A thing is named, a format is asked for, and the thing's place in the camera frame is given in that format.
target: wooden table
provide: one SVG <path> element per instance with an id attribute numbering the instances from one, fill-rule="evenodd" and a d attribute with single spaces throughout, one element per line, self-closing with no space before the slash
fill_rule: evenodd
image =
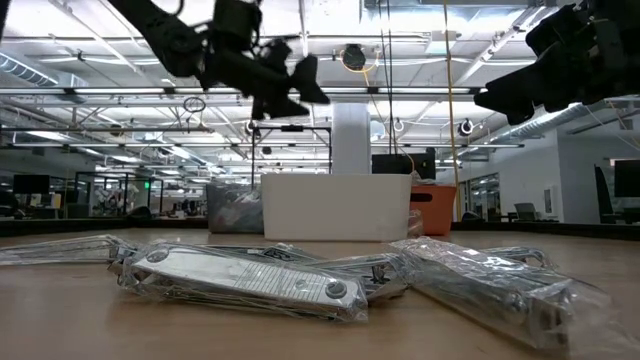
<path id="1" fill-rule="evenodd" d="M 204 230 L 115 230 L 136 241 L 261 244 Z M 1 239 L 2 245 L 96 233 Z M 518 233 L 454 233 L 466 246 L 529 245 L 612 293 L 639 333 L 640 244 Z M 388 251 L 377 243 L 297 243 L 328 257 Z M 538 359 L 533 351 L 409 291 L 370 309 L 368 324 L 335 324 L 212 307 L 152 303 L 126 293 L 104 265 L 0 267 L 0 359 Z"/>

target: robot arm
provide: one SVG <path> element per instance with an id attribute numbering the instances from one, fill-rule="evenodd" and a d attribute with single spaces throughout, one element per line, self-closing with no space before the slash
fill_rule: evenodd
<path id="1" fill-rule="evenodd" d="M 543 105 L 549 112 L 640 92 L 640 3 L 584 0 L 567 5 L 527 35 L 535 64 L 489 82 L 477 105 L 517 125 Z"/>
<path id="2" fill-rule="evenodd" d="M 223 83 L 244 97 L 252 96 L 255 120 L 264 119 L 264 113 L 271 118 L 308 115 L 307 108 L 288 98 L 292 88 L 300 93 L 300 101 L 330 102 L 316 83 L 315 56 L 300 61 L 289 75 L 285 61 L 291 49 L 285 39 L 258 44 L 262 0 L 217 0 L 213 19 L 197 28 L 160 9 L 152 0 L 108 1 L 142 34 L 168 72 L 176 77 L 194 76 L 203 89 Z M 2 6 L 0 35 L 8 4 L 7 9 Z"/>

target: security camera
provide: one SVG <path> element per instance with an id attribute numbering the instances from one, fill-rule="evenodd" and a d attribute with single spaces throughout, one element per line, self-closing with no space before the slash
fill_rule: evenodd
<path id="1" fill-rule="evenodd" d="M 469 119 L 465 119 L 458 124 L 458 134 L 462 137 L 468 137 L 473 132 L 473 123 Z"/>

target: yellow cable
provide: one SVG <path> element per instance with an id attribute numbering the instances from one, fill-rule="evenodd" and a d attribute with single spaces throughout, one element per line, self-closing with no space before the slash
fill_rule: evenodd
<path id="1" fill-rule="evenodd" d="M 451 74 L 451 48 L 449 46 L 449 13 L 447 11 L 447 0 L 444 0 L 444 31 L 445 43 L 447 45 L 447 80 L 449 83 L 449 133 L 451 136 L 451 153 L 453 155 L 453 174 L 456 185 L 456 215 L 457 220 L 462 219 L 462 206 L 460 204 L 460 184 L 458 178 L 458 153 L 456 141 L 453 133 L 453 76 Z"/>

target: plastic-wrapped metal part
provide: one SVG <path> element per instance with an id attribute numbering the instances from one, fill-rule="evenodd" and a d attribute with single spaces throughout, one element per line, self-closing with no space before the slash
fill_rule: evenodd
<path id="1" fill-rule="evenodd" d="M 116 267 L 119 284 L 153 299 L 265 310 L 343 322 L 366 321 L 357 277 L 202 246 L 154 244 Z"/>
<path id="2" fill-rule="evenodd" d="M 413 239 L 423 235 L 424 225 L 422 223 L 422 212 L 420 210 L 411 210 L 409 212 L 409 230 L 407 231 L 407 237 Z"/>
<path id="3" fill-rule="evenodd" d="M 208 184 L 207 213 L 212 233 L 264 233 L 261 192 L 249 185 Z"/>
<path id="4" fill-rule="evenodd" d="M 501 248 L 493 248 L 493 249 L 482 249 L 484 253 L 499 256 L 506 259 L 516 260 L 523 262 L 527 265 L 535 265 L 532 263 L 530 259 L 535 260 L 540 267 L 547 269 L 556 269 L 557 266 L 554 264 L 549 256 L 545 254 L 542 250 L 524 247 L 524 246 L 515 246 L 515 247 L 501 247 Z"/>
<path id="5" fill-rule="evenodd" d="M 405 263 L 398 254 L 352 256 L 335 260 L 323 259 L 293 245 L 279 243 L 269 247 L 205 245 L 210 248 L 238 252 L 243 255 L 291 261 L 318 269 L 327 269 L 358 277 L 369 302 L 400 296 L 408 288 Z"/>
<path id="6" fill-rule="evenodd" d="M 595 286 L 427 237 L 391 246 L 405 256 L 415 289 L 536 349 L 637 355 L 637 343 L 617 330 L 611 298 Z"/>
<path id="7" fill-rule="evenodd" d="M 358 277 L 369 302 L 401 296 L 409 287 L 405 262 L 398 254 L 352 256 L 305 265 Z"/>
<path id="8" fill-rule="evenodd" d="M 134 250 L 112 235 L 89 236 L 0 248 L 0 265 L 111 262 Z"/>

